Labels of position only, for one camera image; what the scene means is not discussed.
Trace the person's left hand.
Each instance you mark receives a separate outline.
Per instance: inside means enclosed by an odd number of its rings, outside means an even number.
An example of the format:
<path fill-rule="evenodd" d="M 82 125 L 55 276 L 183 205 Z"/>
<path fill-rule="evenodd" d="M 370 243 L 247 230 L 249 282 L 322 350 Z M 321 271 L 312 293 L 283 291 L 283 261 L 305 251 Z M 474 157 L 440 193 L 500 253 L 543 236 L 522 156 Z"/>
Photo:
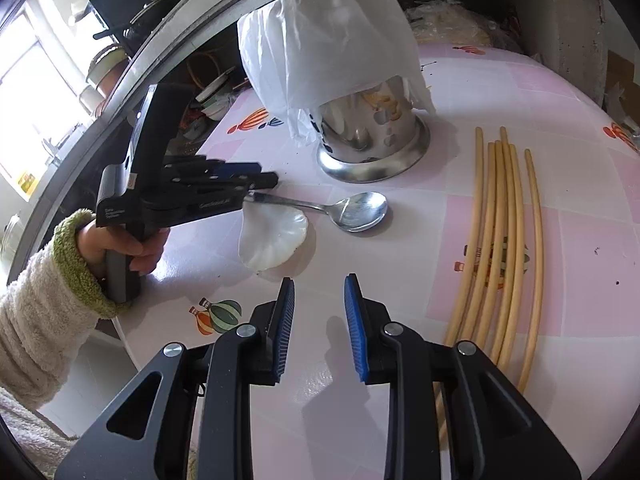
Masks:
<path fill-rule="evenodd" d="M 105 259 L 109 250 L 131 257 L 131 271 L 149 274 L 162 258 L 169 233 L 170 229 L 160 229 L 144 242 L 139 242 L 120 226 L 99 228 L 96 222 L 91 221 L 77 232 L 76 245 L 79 255 L 96 278 L 104 278 L 106 274 Z"/>

